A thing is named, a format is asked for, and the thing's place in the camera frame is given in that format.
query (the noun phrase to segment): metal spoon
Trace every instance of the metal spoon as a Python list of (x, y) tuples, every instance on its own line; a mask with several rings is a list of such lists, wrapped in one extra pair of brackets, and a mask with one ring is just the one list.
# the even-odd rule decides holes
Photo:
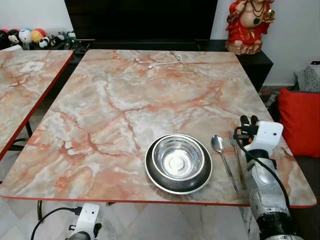
[(223, 160), (224, 163), (224, 167), (226, 170), (226, 174), (228, 175), (229, 181), (233, 186), (233, 189), (236, 193), (238, 193), (238, 188), (234, 179), (234, 176), (232, 175), (232, 172), (230, 170), (230, 167), (227, 163), (227, 160), (224, 156), (224, 141), (222, 139), (222, 137), (218, 136), (218, 135), (213, 135), (211, 138), (211, 146), (213, 148), (213, 150), (215, 150), (217, 153), (219, 153), (221, 155), (221, 158)]

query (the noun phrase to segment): marble-pattern table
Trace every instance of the marble-pattern table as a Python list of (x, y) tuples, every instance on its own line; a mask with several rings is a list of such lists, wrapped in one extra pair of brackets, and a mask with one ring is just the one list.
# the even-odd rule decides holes
[(72, 55), (71, 50), (0, 52), (0, 160)]
[[(212, 134), (240, 189), (228, 131), (240, 116), (271, 117), (236, 56), (229, 52), (89, 50), (42, 119), (1, 185), (5, 198), (97, 202), (151, 202), (247, 206), (236, 194)], [(147, 177), (149, 144), (167, 133), (202, 142), (213, 161), (209, 184), (189, 195), (158, 189)], [(272, 156), (293, 207), (316, 198), (284, 140)]]

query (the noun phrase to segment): statue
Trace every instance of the statue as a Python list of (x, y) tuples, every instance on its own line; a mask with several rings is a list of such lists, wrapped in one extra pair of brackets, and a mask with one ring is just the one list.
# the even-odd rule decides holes
[(275, 0), (236, 0), (227, 18), (229, 39), (225, 48), (237, 55), (260, 52), (261, 34), (267, 34), (276, 12), (270, 8)]

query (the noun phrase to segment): television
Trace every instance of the television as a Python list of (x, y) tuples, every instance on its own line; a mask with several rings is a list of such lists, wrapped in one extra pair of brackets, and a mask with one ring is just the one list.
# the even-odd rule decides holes
[(65, 0), (79, 40), (208, 40), (218, 0)]

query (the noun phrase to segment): black plate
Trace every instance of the black plate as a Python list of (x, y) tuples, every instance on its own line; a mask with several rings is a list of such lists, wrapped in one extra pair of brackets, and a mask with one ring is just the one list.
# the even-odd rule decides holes
[(171, 193), (171, 194), (178, 194), (178, 195), (185, 195), (185, 194), (191, 194), (194, 193), (200, 189), (202, 189), (205, 185), (207, 185), (207, 183), (210, 180), (211, 174), (212, 174), (212, 161), (210, 158), (210, 155), (207, 151), (207, 149), (196, 139), (192, 138), (193, 140), (195, 140), (200, 147), (203, 150), (203, 154), (204, 154), (204, 166), (203, 166), (203, 175), (202, 177), (195, 177), (193, 179), (190, 180), (186, 180), (186, 181), (176, 181), (176, 180), (171, 180), (168, 178), (163, 177), (154, 167), (153, 161), (152, 161), (152, 150), (154, 148), (154, 146), (156, 145), (156, 143), (158, 141), (160, 141), (163, 137), (165, 136), (161, 136), (159, 137), (157, 140), (155, 140), (149, 147), (146, 155), (145, 155), (145, 169), (146, 172), (149, 176), (149, 178), (151, 179), (151, 181), (160, 189)]

